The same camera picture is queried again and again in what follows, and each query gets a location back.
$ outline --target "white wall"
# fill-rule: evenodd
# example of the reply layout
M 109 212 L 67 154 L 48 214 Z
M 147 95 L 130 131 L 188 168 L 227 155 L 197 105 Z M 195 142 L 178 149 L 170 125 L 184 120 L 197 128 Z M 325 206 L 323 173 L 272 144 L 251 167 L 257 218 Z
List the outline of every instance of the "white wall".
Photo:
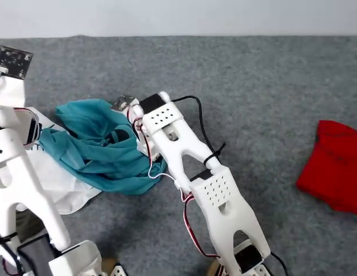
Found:
M 0 38 L 357 35 L 357 0 L 0 0 Z

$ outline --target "floor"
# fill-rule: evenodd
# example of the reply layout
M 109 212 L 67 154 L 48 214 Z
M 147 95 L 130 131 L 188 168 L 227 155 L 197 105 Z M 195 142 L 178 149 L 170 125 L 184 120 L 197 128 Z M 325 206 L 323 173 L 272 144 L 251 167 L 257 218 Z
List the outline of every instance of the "floor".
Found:
M 67 101 L 159 91 L 192 94 L 204 106 L 215 147 L 229 166 L 271 249 L 292 276 L 357 275 L 357 216 L 335 212 L 295 187 L 318 120 L 357 129 L 357 37 L 150 37 L 0 40 L 34 52 L 27 104 L 53 117 Z M 178 103 L 199 131 L 194 101 Z M 201 165 L 185 158 L 189 176 Z M 64 216 L 77 243 L 90 239 L 117 256 L 130 276 L 205 275 L 210 260 L 193 246 L 179 193 L 163 179 L 142 196 L 103 193 Z M 205 219 L 189 217 L 212 252 Z M 280 265 L 267 261 L 274 274 Z M 0 276 L 4 275 L 0 265 Z

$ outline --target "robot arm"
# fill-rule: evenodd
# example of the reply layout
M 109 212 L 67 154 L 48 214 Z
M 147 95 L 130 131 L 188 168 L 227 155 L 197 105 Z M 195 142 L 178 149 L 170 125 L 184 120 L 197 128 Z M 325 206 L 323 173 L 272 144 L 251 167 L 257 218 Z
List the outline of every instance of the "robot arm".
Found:
M 255 275 L 253 269 L 270 255 L 270 248 L 254 211 L 239 192 L 230 169 L 223 166 L 208 146 L 198 139 L 167 93 L 155 94 L 132 105 L 128 117 L 134 125 L 139 120 L 142 122 L 136 128 L 140 137 L 138 148 L 142 148 L 143 153 L 150 151 L 152 156 L 161 154 L 169 172 L 176 179 L 176 188 L 186 194 L 191 193 L 196 199 L 205 216 L 218 261 L 227 273 L 230 276 L 249 273 L 249 269 L 241 270 L 233 253 L 233 236 L 241 230 L 250 239 L 247 244 L 255 246 L 260 254 L 260 259 L 250 266 L 251 275 Z M 191 155 L 205 163 L 207 170 L 188 179 L 183 169 L 182 155 Z

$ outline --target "blue fabric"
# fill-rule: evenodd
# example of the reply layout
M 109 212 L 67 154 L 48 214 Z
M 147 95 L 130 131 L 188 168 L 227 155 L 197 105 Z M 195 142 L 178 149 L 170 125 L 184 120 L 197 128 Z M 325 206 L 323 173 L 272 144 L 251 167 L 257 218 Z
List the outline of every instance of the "blue fabric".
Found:
M 56 108 L 66 131 L 44 129 L 40 144 L 72 175 L 103 191 L 143 194 L 158 179 L 147 174 L 149 160 L 137 150 L 136 136 L 123 114 L 103 99 L 69 102 Z M 151 175 L 166 169 L 154 162 Z

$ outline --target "red fabric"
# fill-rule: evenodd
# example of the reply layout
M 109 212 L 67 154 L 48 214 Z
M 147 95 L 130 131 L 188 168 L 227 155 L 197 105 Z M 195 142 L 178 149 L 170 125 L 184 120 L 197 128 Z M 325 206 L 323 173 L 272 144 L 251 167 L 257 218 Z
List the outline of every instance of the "red fabric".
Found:
M 334 210 L 357 214 L 357 130 L 320 121 L 314 150 L 297 187 Z

